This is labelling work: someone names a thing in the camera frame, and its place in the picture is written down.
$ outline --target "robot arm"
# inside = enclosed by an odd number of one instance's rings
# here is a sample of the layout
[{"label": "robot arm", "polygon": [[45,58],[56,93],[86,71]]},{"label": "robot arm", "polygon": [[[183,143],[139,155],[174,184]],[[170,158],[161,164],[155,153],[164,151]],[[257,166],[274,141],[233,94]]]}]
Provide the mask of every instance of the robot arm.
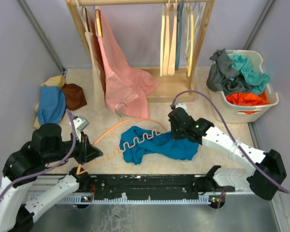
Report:
[{"label": "robot arm", "polygon": [[[73,122],[77,141],[70,158],[83,164],[102,156],[103,153],[93,147],[88,136],[83,133],[88,122],[83,117],[74,117]],[[30,142],[7,159],[3,168],[0,195],[14,180],[43,171],[46,164],[63,159],[71,146],[72,135],[70,141],[63,142],[59,125],[51,123],[42,125],[33,132]],[[76,168],[74,168],[49,191],[25,204],[23,204],[23,200],[36,177],[13,185],[0,199],[0,232],[30,231],[33,223],[43,213],[65,196],[79,190],[80,184],[87,183],[88,178],[90,179],[88,173],[76,175]]]},{"label": "robot arm", "polygon": [[181,107],[172,110],[169,113],[169,118],[173,139],[187,138],[193,143],[216,149],[244,168],[218,168],[213,176],[218,185],[250,188],[256,195],[265,200],[271,200],[277,192],[278,187],[256,170],[238,149],[239,145],[249,155],[252,162],[278,184],[281,184],[286,178],[286,170],[278,152],[274,150],[265,152],[242,144],[239,141],[234,142],[227,134],[215,127],[212,122],[204,118],[199,118],[195,121]]}]

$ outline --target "metal hanger hook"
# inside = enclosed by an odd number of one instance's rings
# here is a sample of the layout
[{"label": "metal hanger hook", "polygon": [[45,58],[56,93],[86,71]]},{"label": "metal hanger hook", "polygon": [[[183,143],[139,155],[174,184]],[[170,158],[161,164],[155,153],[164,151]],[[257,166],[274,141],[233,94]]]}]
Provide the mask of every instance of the metal hanger hook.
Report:
[{"label": "metal hanger hook", "polygon": [[120,102],[118,103],[116,106],[115,106],[115,113],[119,115],[119,117],[121,118],[121,115],[117,112],[117,107],[120,105],[120,104],[124,104],[126,107],[128,107],[124,102]]},{"label": "metal hanger hook", "polygon": [[195,2],[194,6],[193,6],[193,10],[194,10],[194,8],[196,7],[196,5],[197,5],[197,2]]},{"label": "metal hanger hook", "polygon": [[92,5],[93,5],[93,9],[96,10],[96,6],[95,6],[95,3],[93,2],[93,0],[91,0],[91,3],[92,3]]}]

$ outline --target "pink cloth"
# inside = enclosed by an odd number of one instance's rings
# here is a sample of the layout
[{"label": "pink cloth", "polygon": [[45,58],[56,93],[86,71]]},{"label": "pink cloth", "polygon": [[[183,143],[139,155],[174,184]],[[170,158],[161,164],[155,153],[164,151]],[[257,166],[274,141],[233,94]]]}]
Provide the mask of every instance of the pink cloth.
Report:
[{"label": "pink cloth", "polygon": [[160,83],[149,73],[129,66],[101,11],[100,18],[102,37],[97,37],[105,70],[106,107],[114,112],[116,105],[124,102],[128,107],[118,106],[123,114],[148,118],[146,95],[155,91]]}]

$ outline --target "white laundry basket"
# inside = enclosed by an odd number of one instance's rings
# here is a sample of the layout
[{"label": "white laundry basket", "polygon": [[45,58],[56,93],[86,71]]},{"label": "white laundry basket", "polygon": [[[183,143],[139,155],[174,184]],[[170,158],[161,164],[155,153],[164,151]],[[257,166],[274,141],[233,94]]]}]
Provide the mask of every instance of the white laundry basket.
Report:
[{"label": "white laundry basket", "polygon": [[[246,50],[228,50],[226,52],[228,55],[239,54],[245,57],[250,57],[254,72],[256,73],[263,72],[262,69],[263,58],[258,52]],[[274,105],[277,105],[279,102],[278,94],[272,93],[268,84],[265,88],[267,101],[270,103],[268,105],[257,105],[257,106],[234,105],[227,101],[223,91],[217,92],[212,92],[211,90],[208,91],[209,97],[211,98],[213,103],[217,106],[226,122],[229,123],[254,122],[259,117],[261,117],[261,115],[263,115],[268,109],[270,109]],[[246,114],[244,113],[244,111],[252,111],[255,113]],[[219,115],[215,110],[214,114],[216,119],[218,121],[221,121]]]}]

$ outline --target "orange cloth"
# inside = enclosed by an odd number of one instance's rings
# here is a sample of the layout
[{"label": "orange cloth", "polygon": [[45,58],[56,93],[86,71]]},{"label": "orange cloth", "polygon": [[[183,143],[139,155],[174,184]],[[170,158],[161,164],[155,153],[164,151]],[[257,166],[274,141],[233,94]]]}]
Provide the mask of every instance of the orange cloth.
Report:
[{"label": "orange cloth", "polygon": [[[234,105],[268,105],[270,104],[267,101],[266,94],[263,92],[260,95],[256,95],[254,93],[234,93],[231,95],[227,95],[226,99],[228,102]],[[255,111],[243,111],[246,114],[253,114]]]}]

